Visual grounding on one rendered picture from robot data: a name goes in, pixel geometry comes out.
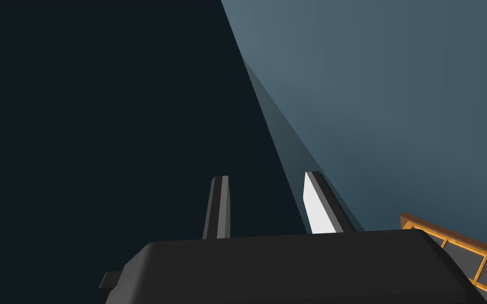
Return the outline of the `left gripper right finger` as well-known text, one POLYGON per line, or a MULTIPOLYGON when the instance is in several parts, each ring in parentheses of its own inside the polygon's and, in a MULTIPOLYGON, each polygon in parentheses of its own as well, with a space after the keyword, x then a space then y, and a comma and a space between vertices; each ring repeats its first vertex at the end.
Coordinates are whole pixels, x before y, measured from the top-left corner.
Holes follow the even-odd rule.
POLYGON ((303 203, 311 233, 355 232, 347 213, 320 172, 305 173, 303 203))

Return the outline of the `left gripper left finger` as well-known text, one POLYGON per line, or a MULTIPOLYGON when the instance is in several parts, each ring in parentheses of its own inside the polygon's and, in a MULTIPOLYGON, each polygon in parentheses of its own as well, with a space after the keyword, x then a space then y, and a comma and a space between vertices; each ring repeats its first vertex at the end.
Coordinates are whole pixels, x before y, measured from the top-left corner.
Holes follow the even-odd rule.
POLYGON ((230 230, 229 176, 216 176, 211 182, 202 238, 230 238, 230 230))

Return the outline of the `brown framed window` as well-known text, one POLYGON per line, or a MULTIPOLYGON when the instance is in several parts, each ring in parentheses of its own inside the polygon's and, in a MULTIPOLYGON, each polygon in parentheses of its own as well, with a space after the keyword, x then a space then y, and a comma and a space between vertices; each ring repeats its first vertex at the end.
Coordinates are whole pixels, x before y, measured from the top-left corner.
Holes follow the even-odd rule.
POLYGON ((487 301, 487 244, 407 213, 401 214, 400 226, 427 233, 456 262, 487 301))

